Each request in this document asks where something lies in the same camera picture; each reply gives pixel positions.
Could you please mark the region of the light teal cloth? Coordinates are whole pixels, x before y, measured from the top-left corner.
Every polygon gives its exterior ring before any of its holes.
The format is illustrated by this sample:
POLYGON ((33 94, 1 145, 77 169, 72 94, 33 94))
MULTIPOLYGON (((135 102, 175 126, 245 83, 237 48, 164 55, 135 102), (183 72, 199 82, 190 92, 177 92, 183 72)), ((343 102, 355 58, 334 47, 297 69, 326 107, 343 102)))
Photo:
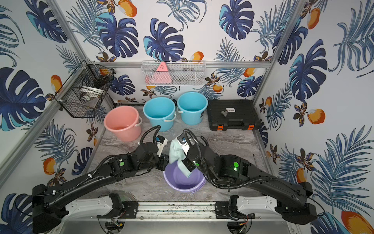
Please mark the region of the light teal cloth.
POLYGON ((182 146, 179 144, 177 139, 173 139, 170 144, 169 149, 169 163, 177 163, 177 167, 182 172, 185 177, 190 177, 192 172, 188 170, 188 168, 182 162, 186 158, 185 153, 182 149, 182 146))

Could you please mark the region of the purple plastic bucket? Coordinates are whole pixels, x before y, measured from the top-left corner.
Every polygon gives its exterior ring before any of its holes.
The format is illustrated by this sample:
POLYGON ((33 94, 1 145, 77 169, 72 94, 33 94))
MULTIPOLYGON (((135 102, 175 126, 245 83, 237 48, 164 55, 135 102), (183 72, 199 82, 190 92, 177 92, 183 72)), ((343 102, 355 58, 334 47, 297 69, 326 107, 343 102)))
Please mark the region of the purple plastic bucket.
POLYGON ((168 164, 163 172, 166 183, 176 191, 182 193, 195 193, 206 183, 204 175, 197 169, 186 177, 178 168, 177 162, 168 164))

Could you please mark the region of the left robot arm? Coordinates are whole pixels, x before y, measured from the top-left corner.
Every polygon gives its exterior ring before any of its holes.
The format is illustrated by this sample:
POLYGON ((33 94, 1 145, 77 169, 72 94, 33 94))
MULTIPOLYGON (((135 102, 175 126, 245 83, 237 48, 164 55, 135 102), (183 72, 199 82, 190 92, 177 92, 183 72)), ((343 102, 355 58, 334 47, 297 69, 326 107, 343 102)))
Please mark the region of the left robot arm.
POLYGON ((66 206, 98 188, 127 178, 142 176, 153 169, 162 169, 156 143, 159 125, 147 130, 137 148, 126 154, 109 155, 98 166, 71 181, 32 189, 32 231, 41 234, 57 227, 69 214, 66 206))

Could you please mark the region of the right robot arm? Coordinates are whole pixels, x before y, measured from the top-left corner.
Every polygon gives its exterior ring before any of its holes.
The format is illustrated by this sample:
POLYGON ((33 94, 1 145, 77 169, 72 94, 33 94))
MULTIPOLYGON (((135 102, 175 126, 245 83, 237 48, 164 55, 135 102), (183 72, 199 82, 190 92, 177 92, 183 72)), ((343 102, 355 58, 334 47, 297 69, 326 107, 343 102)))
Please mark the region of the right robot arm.
POLYGON ((320 215, 308 203, 313 191, 309 182, 291 183, 273 176, 236 155, 218 155, 204 137, 189 129, 176 138, 186 158, 182 163, 189 171, 199 170, 214 187, 222 190, 251 188, 276 200, 275 212, 294 224, 305 225, 320 215))

